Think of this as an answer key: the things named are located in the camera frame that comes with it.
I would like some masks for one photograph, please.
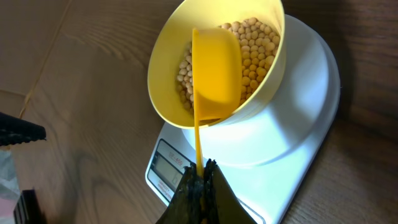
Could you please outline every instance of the scale platform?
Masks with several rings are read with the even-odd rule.
[[[258,223],[279,223],[335,117],[340,78],[326,42],[285,16],[285,75],[272,101],[247,121],[201,129],[204,160],[215,159],[235,195]],[[168,205],[195,161],[193,130],[165,123],[145,178]]]

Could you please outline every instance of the table surface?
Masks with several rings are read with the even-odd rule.
[[[68,1],[24,119],[47,141],[12,148],[49,223],[154,223],[144,172],[163,121],[147,93],[156,38],[181,0]],[[284,1],[330,45],[340,107],[283,223],[398,220],[398,2]]]

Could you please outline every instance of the yellow bowl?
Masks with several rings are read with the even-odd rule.
[[[164,25],[150,56],[149,96],[155,110],[163,119],[178,128],[193,128],[193,116],[184,109],[176,91],[178,65],[183,59],[187,43],[192,40],[192,29],[212,28],[225,22],[241,22],[250,17],[258,18],[280,35],[274,63],[258,89],[230,117],[201,128],[243,121],[266,107],[277,91],[285,71],[285,14],[281,1],[185,0]]]

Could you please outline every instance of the scoop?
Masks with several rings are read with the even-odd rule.
[[[197,174],[203,177],[199,122],[228,117],[239,106],[242,60],[235,35],[221,28],[193,29],[192,67]]]

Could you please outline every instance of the white scale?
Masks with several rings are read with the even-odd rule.
[[[279,223],[335,117],[340,78],[326,42],[285,16],[286,69],[277,93],[249,120],[200,130],[204,161],[215,159],[258,223]],[[195,161],[193,130],[165,123],[149,161],[149,187],[169,205]]]

